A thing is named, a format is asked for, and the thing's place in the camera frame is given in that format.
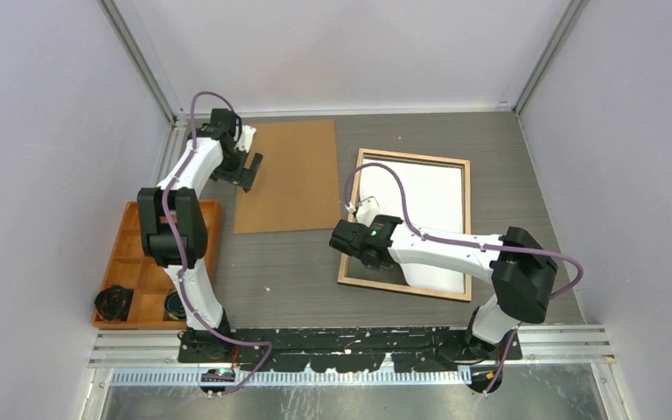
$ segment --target orange compartment tray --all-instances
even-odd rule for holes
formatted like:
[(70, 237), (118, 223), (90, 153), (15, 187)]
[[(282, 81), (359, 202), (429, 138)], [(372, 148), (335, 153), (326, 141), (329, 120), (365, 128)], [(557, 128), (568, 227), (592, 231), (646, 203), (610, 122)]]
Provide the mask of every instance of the orange compartment tray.
[[(199, 202), (207, 226), (207, 252), (205, 265), (210, 281), (213, 281), (215, 259), (218, 254), (222, 226), (222, 207), (213, 199)], [(99, 318), (96, 310), (91, 324), (104, 329), (115, 330), (183, 330), (185, 321), (170, 319), (164, 311), (166, 295), (174, 290), (172, 280), (164, 269), (158, 267), (153, 258), (143, 254), (140, 242), (140, 222), (137, 218), (137, 203), (131, 201), (125, 207), (122, 224), (117, 232), (115, 247), (109, 258), (104, 284), (107, 289), (119, 284), (133, 290), (132, 302), (126, 321), (108, 322)]]

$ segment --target wooden tray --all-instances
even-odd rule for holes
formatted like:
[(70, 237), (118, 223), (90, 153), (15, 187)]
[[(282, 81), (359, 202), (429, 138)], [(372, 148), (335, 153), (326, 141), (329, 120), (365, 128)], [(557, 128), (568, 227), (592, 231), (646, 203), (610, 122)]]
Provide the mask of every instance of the wooden tray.
[[(453, 159), (448, 157), (415, 155), (411, 153), (401, 153), (396, 151), (360, 149), (359, 156), (357, 157), (357, 166), (362, 165), (365, 158), (461, 168), (463, 172), (462, 177), (463, 214), (459, 215), (458, 217), (462, 217), (464, 227), (463, 230), (465, 231), (465, 233), (466, 234), (470, 233), (470, 161), (462, 159)], [(352, 197), (351, 197), (351, 201), (353, 203), (359, 201), (358, 198), (359, 198), (360, 175), (361, 172), (357, 172), (357, 174), (354, 176), (354, 182), (352, 185)], [(354, 215), (349, 214), (348, 220), (354, 221)], [(368, 280), (365, 278), (349, 276), (348, 275), (349, 263), (352, 259), (353, 258), (347, 256), (346, 254), (341, 255), (341, 262), (339, 264), (339, 274), (336, 280), (337, 283), (348, 284), (351, 286), (367, 287), (370, 289), (379, 289), (383, 291), (396, 291), (399, 293), (427, 296), (430, 298), (458, 300), (460, 302), (470, 302), (473, 299), (473, 292), (472, 292), (473, 280), (467, 274), (465, 274), (465, 293), (455, 293), (450, 291), (412, 287), (409, 286), (407, 283), (405, 283), (404, 279), (401, 280), (401, 283), (391, 283), (384, 280), (376, 280), (376, 279)]]
[[(199, 202), (207, 226), (207, 252), (205, 265), (210, 281), (213, 280), (215, 259), (222, 226), (222, 207), (215, 200), (205, 199)], [(170, 319), (164, 311), (166, 295), (174, 290), (172, 280), (165, 271), (156, 265), (153, 258), (143, 254), (140, 242), (140, 222), (137, 218), (137, 203), (131, 201), (125, 207), (115, 247), (109, 259), (104, 284), (107, 289), (119, 284), (132, 289), (132, 302), (126, 321), (108, 322), (99, 318), (94, 310), (91, 324), (104, 329), (116, 330), (183, 330), (185, 321)]]

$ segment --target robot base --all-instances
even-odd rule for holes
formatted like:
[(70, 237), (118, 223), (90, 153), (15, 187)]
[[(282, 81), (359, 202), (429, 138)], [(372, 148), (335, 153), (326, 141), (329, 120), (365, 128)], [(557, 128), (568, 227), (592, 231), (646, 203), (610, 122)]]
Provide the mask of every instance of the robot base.
[[(222, 321), (215, 331), (226, 337), (231, 336), (230, 324), (225, 312), (222, 313)], [(179, 363), (214, 363), (228, 359), (233, 345), (218, 339), (209, 331), (193, 330), (187, 328), (178, 333), (181, 341), (178, 347)]]

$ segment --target cable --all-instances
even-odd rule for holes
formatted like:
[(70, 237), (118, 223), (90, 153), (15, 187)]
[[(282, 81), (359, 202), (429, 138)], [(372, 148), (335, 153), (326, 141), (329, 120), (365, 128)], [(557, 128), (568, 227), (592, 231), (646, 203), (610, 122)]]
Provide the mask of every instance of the cable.
[(265, 346), (267, 347), (266, 352), (264, 352), (264, 356), (259, 360), (258, 363), (256, 363), (255, 367), (251, 370), (248, 375), (243, 378), (242, 381), (238, 382), (236, 385), (234, 385), (232, 388), (228, 388), (225, 391), (223, 391), (220, 395), (224, 396), (227, 394), (234, 393), (238, 389), (240, 389), (244, 383), (248, 382), (249, 379), (263, 366), (264, 362), (269, 358), (269, 355), (271, 354), (272, 350), (272, 343), (271, 341), (240, 341), (239, 339), (231, 339), (229, 337), (226, 337), (222, 335), (221, 333), (217, 332), (211, 325), (209, 325), (204, 318), (200, 315), (200, 313), (194, 309), (192, 304), (189, 302), (189, 298), (186, 295), (186, 288), (184, 286), (184, 279), (183, 275), (188, 269), (188, 261), (186, 260), (186, 252), (184, 251), (184, 243), (182, 242), (181, 235), (179, 234), (179, 230), (176, 227), (176, 223), (174, 223), (173, 218), (172, 218), (172, 212), (169, 209), (169, 192), (172, 189), (172, 186), (176, 184), (177, 179), (179, 179), (179, 176), (184, 172), (184, 169), (189, 165), (189, 162), (192, 161), (192, 157), (197, 151), (197, 125), (196, 122), (194, 121), (194, 106), (197, 104), (197, 99), (202, 96), (202, 95), (211, 95), (214, 96), (223, 102), (226, 103), (227, 107), (230, 108), (231, 112), (235, 112), (233, 110), (233, 105), (230, 104), (230, 102), (225, 99), (222, 95), (216, 94), (215, 92), (208, 92), (208, 91), (202, 91), (198, 92), (193, 98), (192, 98), (192, 106), (190, 107), (189, 111), (189, 119), (192, 124), (192, 151), (187, 155), (186, 159), (184, 159), (184, 162), (182, 162), (181, 166), (178, 168), (176, 173), (173, 175), (171, 178), (171, 181), (166, 185), (166, 188), (164, 189), (164, 193), (161, 197), (161, 207), (164, 208), (164, 215), (166, 216), (166, 220), (169, 224), (169, 228), (171, 229), (171, 233), (173, 234), (174, 240), (176, 241), (176, 245), (178, 248), (179, 256), (181, 257), (181, 269), (178, 271), (177, 276), (178, 276), (178, 288), (179, 288), (179, 294), (181, 295), (181, 299), (184, 301), (184, 304), (187, 308), (189, 308), (190, 312), (192, 313), (192, 316), (194, 316), (200, 324), (202, 324), (212, 335), (217, 337), (220, 340), (226, 341), (230, 344), (235, 344), (238, 346), (245, 346), (245, 347), (259, 347), (259, 346)]
[[(519, 254), (530, 254), (533, 256), (547, 256), (548, 258), (558, 258), (563, 261), (566, 261), (573, 266), (576, 267), (576, 276), (573, 278), (573, 280), (566, 284), (565, 286), (561, 287), (560, 289), (556, 290), (554, 293), (552, 293), (549, 298), (554, 299), (557, 298), (558, 296), (564, 294), (566, 291), (569, 291), (576, 287), (576, 285), (581, 281), (581, 278), (584, 276), (584, 267), (581, 265), (581, 263), (576, 260), (575, 258), (571, 256), (567, 256), (564, 254), (561, 254), (559, 252), (554, 252), (554, 251), (547, 251), (545, 249), (534, 249), (534, 248), (522, 248), (522, 247), (508, 247), (506, 245), (492, 245), (492, 244), (480, 244), (477, 242), (471, 242), (471, 241), (461, 241), (457, 239), (449, 239), (449, 238), (440, 238), (438, 236), (434, 236), (432, 234), (426, 234), (424, 232), (421, 232), (418, 230), (417, 227), (413, 225), (413, 223), (410, 221), (410, 217), (408, 216), (408, 204), (406, 203), (406, 195), (405, 195), (405, 188), (403, 187), (403, 182), (401, 182), (401, 179), (398, 177), (398, 174), (393, 171), (389, 166), (386, 164), (381, 164), (378, 162), (370, 162), (368, 164), (361, 164), (357, 166), (355, 170), (352, 171), (352, 173), (349, 174), (348, 177), (346, 177), (346, 183), (344, 184), (344, 207), (346, 207), (347, 211), (350, 209), (350, 207), (353, 207), (354, 205), (352, 202), (349, 200), (349, 186), (352, 183), (352, 180), (354, 179), (354, 176), (357, 174), (357, 172), (361, 171), (364, 168), (368, 168), (370, 166), (382, 168), (385, 171), (388, 171), (390, 175), (393, 176), (393, 179), (395, 179), (395, 182), (398, 184), (398, 190), (400, 190), (401, 193), (401, 205), (402, 205), (402, 210), (403, 210), (403, 218), (406, 223), (406, 226), (408, 229), (410, 229), (411, 232), (416, 234), (417, 236), (421, 237), (422, 239), (433, 241), (433, 242), (439, 242), (439, 243), (445, 243), (449, 245), (459, 245), (461, 247), (469, 247), (469, 248), (475, 248), (475, 249), (490, 249), (492, 251), (505, 251), (505, 252), (515, 252)], [(503, 364), (506, 361), (506, 356), (508, 355), (508, 349), (511, 346), (511, 342), (514, 340), (516, 337), (516, 328), (514, 329), (514, 332), (509, 336), (508, 343), (506, 343), (506, 350), (504, 351), (503, 355), (501, 356), (499, 360), (499, 367), (496, 370), (496, 375), (493, 377), (491, 380), (490, 384), (488, 384), (488, 387), (486, 388), (485, 391), (483, 391), (483, 394), (488, 397), (488, 391), (493, 387), (493, 385), (496, 383), (496, 379), (498, 376), (501, 374), (503, 371)]]
[(169, 318), (175, 321), (186, 321), (186, 312), (181, 304), (181, 298), (176, 290), (172, 290), (166, 295), (164, 300), (164, 311)]
[(105, 322), (126, 320), (132, 294), (132, 290), (125, 289), (119, 284), (100, 291), (94, 299), (96, 315)]

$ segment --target wooden picture frame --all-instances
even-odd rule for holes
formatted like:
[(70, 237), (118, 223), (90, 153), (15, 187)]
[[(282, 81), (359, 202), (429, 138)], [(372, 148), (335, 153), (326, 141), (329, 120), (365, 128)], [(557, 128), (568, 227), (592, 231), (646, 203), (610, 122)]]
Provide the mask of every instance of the wooden picture frame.
[[(463, 159), (454, 159), (448, 157), (433, 157), (426, 155), (416, 155), (412, 153), (401, 153), (397, 151), (360, 149), (357, 157), (357, 166), (362, 165), (364, 159), (378, 159), (396, 162), (419, 163), (436, 166), (450, 166), (460, 168), (462, 170), (462, 219), (463, 229), (465, 234), (470, 234), (470, 161)], [(357, 172), (354, 176), (352, 185), (351, 202), (356, 203), (359, 197), (361, 172)], [(349, 214), (348, 220), (354, 222), (354, 215)], [(370, 289), (378, 289), (384, 291), (396, 291), (399, 293), (408, 293), (411, 295), (427, 296), (431, 298), (442, 298), (457, 300), (461, 302), (470, 302), (473, 298), (472, 292), (472, 278), (465, 274), (465, 293), (455, 293), (449, 291), (432, 290), (425, 288), (418, 288), (409, 286), (407, 284), (393, 284), (385, 283), (375, 280), (366, 280), (363, 278), (356, 278), (347, 276), (349, 268), (349, 260), (351, 258), (346, 255), (341, 255), (341, 262), (339, 264), (339, 274), (337, 282), (339, 284), (347, 284), (351, 286), (367, 287)]]

